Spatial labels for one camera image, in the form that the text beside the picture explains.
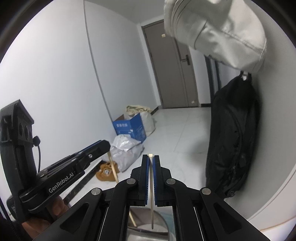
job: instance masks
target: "black baseboard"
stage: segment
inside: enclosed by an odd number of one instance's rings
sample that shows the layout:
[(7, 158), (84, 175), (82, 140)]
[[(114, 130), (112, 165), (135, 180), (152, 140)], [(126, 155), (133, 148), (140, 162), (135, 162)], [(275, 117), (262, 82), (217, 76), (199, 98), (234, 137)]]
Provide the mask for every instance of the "black baseboard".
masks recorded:
[(67, 194), (63, 199), (66, 205), (76, 196), (76, 194), (92, 179), (95, 174), (100, 170), (100, 167), (105, 161), (100, 161), (85, 177)]
[(200, 104), (201, 107), (211, 107), (211, 104)]
[(159, 106), (157, 106), (152, 112), (151, 112), (151, 115), (154, 115), (155, 112), (157, 112), (159, 110)]

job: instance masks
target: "ceiling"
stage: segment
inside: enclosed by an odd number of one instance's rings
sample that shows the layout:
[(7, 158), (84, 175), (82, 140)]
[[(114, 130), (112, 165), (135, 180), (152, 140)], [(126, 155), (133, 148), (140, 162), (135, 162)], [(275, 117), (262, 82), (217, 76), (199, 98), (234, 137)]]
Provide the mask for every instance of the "ceiling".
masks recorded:
[(164, 0), (87, 0), (141, 23), (163, 14)]

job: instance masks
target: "tiled floor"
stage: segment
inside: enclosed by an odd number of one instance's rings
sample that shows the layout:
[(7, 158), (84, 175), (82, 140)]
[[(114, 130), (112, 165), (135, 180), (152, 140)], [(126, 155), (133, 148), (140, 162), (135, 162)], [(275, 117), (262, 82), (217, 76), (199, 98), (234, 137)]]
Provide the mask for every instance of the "tiled floor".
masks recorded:
[[(188, 187), (200, 189), (205, 186), (205, 163), (210, 134), (210, 108), (164, 109), (153, 118), (156, 130), (144, 141), (143, 154), (160, 156), (161, 166), (170, 169), (172, 177)], [(118, 179), (130, 177), (133, 168), (141, 165), (138, 158)], [(115, 182), (102, 182), (93, 177), (70, 202), (76, 203), (92, 188), (105, 190)]]

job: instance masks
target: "plastic bag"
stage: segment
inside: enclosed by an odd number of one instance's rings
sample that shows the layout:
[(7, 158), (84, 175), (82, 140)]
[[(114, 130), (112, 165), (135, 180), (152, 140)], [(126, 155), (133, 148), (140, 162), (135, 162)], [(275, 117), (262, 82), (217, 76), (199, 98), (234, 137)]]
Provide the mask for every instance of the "plastic bag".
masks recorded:
[(150, 136), (152, 132), (155, 130), (155, 125), (153, 122), (152, 115), (148, 113), (147, 111), (140, 113), (144, 130), (146, 132), (146, 136)]
[(146, 136), (150, 136), (155, 130), (154, 121), (150, 114), (152, 109), (140, 105), (128, 105), (126, 107), (126, 113), (124, 114), (125, 119), (130, 120), (136, 114), (140, 113)]
[(143, 144), (140, 141), (124, 134), (116, 136), (110, 148), (112, 159), (117, 163), (118, 169), (121, 172), (128, 169), (139, 158), (142, 150)]

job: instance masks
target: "gray plastic bag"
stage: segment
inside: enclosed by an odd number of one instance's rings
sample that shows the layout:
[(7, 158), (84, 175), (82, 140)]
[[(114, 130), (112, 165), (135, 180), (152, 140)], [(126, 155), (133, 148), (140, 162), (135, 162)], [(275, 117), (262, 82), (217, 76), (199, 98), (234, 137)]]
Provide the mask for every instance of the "gray plastic bag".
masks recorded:
[(121, 172), (128, 169), (139, 158), (142, 151), (143, 144), (125, 134), (116, 136), (110, 148), (112, 159)]

